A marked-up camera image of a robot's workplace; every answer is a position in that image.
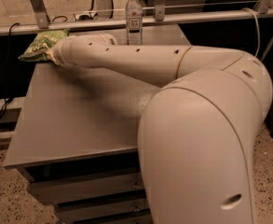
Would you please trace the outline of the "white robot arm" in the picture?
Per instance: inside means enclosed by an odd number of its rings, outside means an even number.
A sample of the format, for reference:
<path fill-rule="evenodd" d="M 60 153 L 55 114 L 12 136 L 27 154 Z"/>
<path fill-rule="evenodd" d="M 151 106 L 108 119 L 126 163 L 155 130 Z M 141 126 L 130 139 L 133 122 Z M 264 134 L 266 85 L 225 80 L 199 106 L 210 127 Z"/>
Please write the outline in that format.
<path fill-rule="evenodd" d="M 141 115 L 138 153 L 154 224 L 257 224 L 253 146 L 272 103 L 265 66 L 238 49 L 113 45 L 68 36 L 61 67 L 107 68 L 157 85 Z"/>

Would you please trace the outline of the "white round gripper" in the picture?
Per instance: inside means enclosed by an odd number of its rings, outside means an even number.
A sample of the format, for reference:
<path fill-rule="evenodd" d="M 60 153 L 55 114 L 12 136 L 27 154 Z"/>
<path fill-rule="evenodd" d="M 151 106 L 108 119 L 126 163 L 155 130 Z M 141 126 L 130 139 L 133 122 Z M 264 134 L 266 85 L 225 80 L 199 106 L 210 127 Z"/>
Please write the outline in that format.
<path fill-rule="evenodd" d="M 62 67 L 76 66 L 75 45 L 76 36 L 68 36 L 58 41 L 48 52 L 51 61 Z"/>

